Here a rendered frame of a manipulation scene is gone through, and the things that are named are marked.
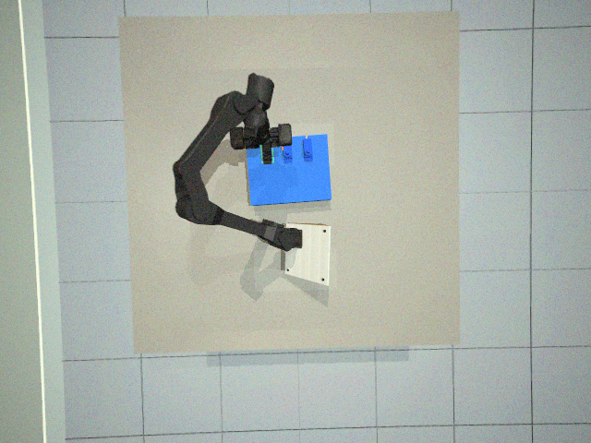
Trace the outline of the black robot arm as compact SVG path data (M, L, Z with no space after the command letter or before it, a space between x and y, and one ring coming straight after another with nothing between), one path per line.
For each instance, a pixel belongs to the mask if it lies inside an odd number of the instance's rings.
M201 179L200 170L236 126L244 123L243 135L253 138L263 136L270 128L267 111L271 107L274 83L256 73L248 75L246 95L238 90L217 98L211 118L183 156L174 164L175 205L178 216L196 224L222 225L252 233L269 245L286 252L302 248L302 230L284 228L274 221L252 221L221 209L209 201L208 192Z

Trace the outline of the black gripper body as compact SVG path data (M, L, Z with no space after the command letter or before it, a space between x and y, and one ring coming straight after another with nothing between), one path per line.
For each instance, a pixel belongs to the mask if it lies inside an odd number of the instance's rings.
M292 143L292 129L290 124L280 124L278 127L272 127L267 132L258 138L248 137L243 135L243 127L235 127L230 131L231 147L234 150L243 150L245 146L268 145L270 142L280 142L280 146L291 146Z

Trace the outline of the blue rectangular deck plate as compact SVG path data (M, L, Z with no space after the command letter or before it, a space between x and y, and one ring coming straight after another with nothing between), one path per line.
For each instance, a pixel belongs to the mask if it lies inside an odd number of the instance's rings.
M292 143L271 148L272 164L264 164L262 145L247 150L251 206L332 199L327 134Z

